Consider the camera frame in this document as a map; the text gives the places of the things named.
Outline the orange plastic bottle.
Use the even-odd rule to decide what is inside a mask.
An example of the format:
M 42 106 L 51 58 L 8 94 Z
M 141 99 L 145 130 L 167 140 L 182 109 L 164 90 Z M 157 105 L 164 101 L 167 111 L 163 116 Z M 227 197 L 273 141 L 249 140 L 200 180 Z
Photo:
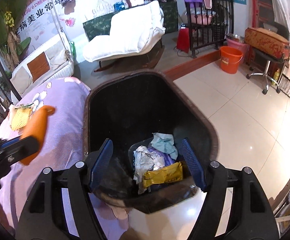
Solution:
M 23 165 L 29 165 L 42 150 L 44 139 L 47 131 L 48 117 L 55 113 L 55 107 L 44 105 L 34 112 L 26 126 L 24 127 L 21 139 L 33 137 L 38 142 L 38 149 L 33 154 L 22 159 L 20 162 Z

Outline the yellow snack bag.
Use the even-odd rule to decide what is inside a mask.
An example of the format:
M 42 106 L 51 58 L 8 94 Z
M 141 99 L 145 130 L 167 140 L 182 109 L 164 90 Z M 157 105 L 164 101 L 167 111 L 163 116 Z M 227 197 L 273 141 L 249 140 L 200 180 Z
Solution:
M 177 162 L 155 171 L 147 171 L 143 175 L 142 186 L 148 188 L 152 185 L 174 183 L 181 180 L 183 180 L 183 165 L 181 162 Z

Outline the purple plastic bag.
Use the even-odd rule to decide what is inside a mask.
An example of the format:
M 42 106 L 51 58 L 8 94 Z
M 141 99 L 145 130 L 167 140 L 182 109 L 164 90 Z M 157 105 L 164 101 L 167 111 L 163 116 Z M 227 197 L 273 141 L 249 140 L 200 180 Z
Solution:
M 165 166 L 169 166 L 175 163 L 175 160 L 172 159 L 169 154 L 163 153 L 153 147 L 148 148 L 148 151 L 163 157 Z

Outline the dark brown trash bin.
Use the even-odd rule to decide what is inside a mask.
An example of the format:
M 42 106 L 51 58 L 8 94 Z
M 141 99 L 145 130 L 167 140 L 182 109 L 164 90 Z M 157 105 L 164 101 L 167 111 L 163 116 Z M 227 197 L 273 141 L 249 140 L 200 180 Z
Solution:
M 154 133 L 170 134 L 176 148 L 187 140 L 201 168 L 186 171 L 175 183 L 153 185 L 138 192 L 134 150 L 148 146 Z M 83 150 L 90 154 L 106 139 L 114 150 L 95 195 L 106 204 L 154 213 L 207 191 L 209 163 L 218 154 L 218 137 L 206 116 L 162 73 L 144 70 L 93 88 L 85 101 Z

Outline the purple floral bed sheet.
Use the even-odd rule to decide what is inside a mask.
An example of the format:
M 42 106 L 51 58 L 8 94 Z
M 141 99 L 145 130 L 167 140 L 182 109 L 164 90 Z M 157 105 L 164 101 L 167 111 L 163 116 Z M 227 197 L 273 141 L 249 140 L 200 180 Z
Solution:
M 39 155 L 27 166 L 18 162 L 11 171 L 0 180 L 0 223 L 8 233 L 14 233 L 21 211 L 35 180 L 45 167 L 54 171 L 65 170 L 84 158 L 83 154 L 83 116 L 85 100 L 90 88 L 75 77 L 65 77 L 46 81 L 34 88 L 17 104 L 33 103 L 33 114 L 43 106 L 52 106 L 55 113 L 48 117 L 48 126 L 44 144 Z M 22 130 L 10 128 L 11 114 L 0 125 L 0 139 L 13 139 Z M 78 237 L 74 223 L 68 190 L 62 190 L 65 217 L 69 233 Z M 97 218 L 108 239 L 120 239 L 128 230 L 128 215 L 118 208 L 120 215 L 89 194 Z

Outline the orange brown cushion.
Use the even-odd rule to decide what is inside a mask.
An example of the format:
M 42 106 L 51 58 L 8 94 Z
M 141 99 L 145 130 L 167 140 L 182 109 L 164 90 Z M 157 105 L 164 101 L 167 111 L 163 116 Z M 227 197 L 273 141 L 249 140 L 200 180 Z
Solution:
M 30 70 L 33 82 L 35 82 L 38 78 L 50 70 L 45 52 L 41 53 L 32 61 L 30 61 L 27 66 Z

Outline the white wicker swing sofa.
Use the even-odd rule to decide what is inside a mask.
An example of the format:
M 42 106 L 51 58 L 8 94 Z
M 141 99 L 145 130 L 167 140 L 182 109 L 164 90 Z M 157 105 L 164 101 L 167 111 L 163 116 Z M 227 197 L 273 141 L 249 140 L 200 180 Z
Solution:
M 57 34 L 27 56 L 12 72 L 10 79 L 20 97 L 45 81 L 74 74 L 69 41 Z

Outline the large banana plant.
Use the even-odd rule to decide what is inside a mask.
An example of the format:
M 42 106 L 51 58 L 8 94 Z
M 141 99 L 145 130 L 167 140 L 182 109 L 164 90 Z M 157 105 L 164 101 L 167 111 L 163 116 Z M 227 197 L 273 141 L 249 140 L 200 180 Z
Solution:
M 0 51 L 10 71 L 20 62 L 16 24 L 22 19 L 26 6 L 27 0 L 0 0 Z

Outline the chrome swivel stool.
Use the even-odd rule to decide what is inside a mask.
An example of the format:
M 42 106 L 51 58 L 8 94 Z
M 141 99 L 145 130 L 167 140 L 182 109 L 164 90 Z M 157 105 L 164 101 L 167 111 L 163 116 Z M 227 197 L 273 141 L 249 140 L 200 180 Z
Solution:
M 249 80 L 252 76 L 261 76 L 266 81 L 266 85 L 265 85 L 264 89 L 262 90 L 262 93 L 264 95 L 266 95 L 268 93 L 269 81 L 274 83 L 274 85 L 276 86 L 275 91 L 278 94 L 280 94 L 281 89 L 279 87 L 279 82 L 276 81 L 273 77 L 271 77 L 269 75 L 269 68 L 270 68 L 270 64 L 271 63 L 284 64 L 285 60 L 284 59 L 277 59 L 277 58 L 275 58 L 275 57 L 273 57 L 273 56 L 271 56 L 271 55 L 269 55 L 269 54 L 267 54 L 267 53 L 265 53 L 265 52 L 263 52 L 263 51 L 261 51 L 259 49 L 256 49 L 254 47 L 252 48 L 252 50 L 257 56 L 259 56 L 259 57 L 261 57 L 261 58 L 266 60 L 266 65 L 265 65 L 265 68 L 264 68 L 264 70 L 262 72 L 254 72 L 254 66 L 250 66 L 249 70 L 251 71 L 251 73 L 247 74 L 246 78 Z

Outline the green patterned cabinet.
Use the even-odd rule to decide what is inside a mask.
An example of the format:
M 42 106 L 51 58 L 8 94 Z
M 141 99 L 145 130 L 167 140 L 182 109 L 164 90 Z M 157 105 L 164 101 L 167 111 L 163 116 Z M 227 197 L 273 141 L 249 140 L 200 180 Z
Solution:
M 179 27 L 179 13 L 176 1 L 159 2 L 160 8 L 164 14 L 165 33 L 174 33 Z M 89 41 L 98 35 L 109 35 L 112 17 L 117 12 L 96 17 L 83 23 L 85 34 Z

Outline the orange plastic bucket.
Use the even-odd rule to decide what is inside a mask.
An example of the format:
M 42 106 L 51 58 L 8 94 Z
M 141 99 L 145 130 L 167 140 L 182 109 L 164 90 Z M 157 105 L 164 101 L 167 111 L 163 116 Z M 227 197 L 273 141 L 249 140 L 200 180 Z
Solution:
M 240 61 L 243 58 L 243 53 L 233 47 L 222 46 L 220 48 L 221 54 L 221 69 L 228 74 L 236 74 Z

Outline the pink plastic basin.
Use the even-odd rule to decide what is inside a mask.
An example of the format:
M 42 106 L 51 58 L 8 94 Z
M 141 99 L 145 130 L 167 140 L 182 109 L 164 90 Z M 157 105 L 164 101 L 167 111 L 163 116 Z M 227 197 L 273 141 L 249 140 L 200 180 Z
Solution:
M 245 42 L 244 37 L 237 34 L 227 34 L 226 40 L 229 47 L 240 50 L 243 56 L 246 55 L 249 45 Z

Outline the red patterned suitcase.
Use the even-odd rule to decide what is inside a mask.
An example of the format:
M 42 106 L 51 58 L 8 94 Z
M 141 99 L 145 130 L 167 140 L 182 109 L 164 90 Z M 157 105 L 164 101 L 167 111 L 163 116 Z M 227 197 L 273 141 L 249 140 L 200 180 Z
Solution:
M 290 57 L 289 41 L 281 35 L 264 28 L 247 28 L 244 41 L 278 60 Z

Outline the white padded rocking chair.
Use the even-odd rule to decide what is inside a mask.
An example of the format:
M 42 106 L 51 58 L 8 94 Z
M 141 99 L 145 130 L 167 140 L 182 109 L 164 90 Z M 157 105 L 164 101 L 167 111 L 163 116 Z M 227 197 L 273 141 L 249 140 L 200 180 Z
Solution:
M 89 63 L 98 62 L 95 72 L 107 70 L 122 59 L 148 54 L 165 35 L 164 14 L 157 0 L 116 13 L 108 34 L 97 35 L 83 49 Z

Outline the red electric heater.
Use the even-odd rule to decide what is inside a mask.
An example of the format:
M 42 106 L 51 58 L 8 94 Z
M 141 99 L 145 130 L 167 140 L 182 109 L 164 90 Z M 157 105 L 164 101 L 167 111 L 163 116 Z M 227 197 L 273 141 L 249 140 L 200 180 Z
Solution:
M 184 25 L 181 26 L 178 32 L 178 38 L 176 42 L 176 49 L 181 50 L 185 53 L 189 52 L 189 29 Z

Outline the black metal railing rack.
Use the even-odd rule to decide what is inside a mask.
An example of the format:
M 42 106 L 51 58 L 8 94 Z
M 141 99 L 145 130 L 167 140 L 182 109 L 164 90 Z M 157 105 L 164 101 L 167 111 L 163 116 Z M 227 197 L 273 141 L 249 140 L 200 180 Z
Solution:
M 185 6 L 191 57 L 204 47 L 218 49 L 226 35 L 234 32 L 234 0 L 212 0 L 210 9 L 204 2 L 186 2 Z

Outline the red ladder shelf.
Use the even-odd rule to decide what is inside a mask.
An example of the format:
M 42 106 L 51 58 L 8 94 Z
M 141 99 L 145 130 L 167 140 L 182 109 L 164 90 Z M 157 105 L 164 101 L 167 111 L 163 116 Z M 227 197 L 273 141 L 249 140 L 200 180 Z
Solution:
M 252 27 L 262 27 L 266 22 L 274 21 L 272 0 L 252 0 Z

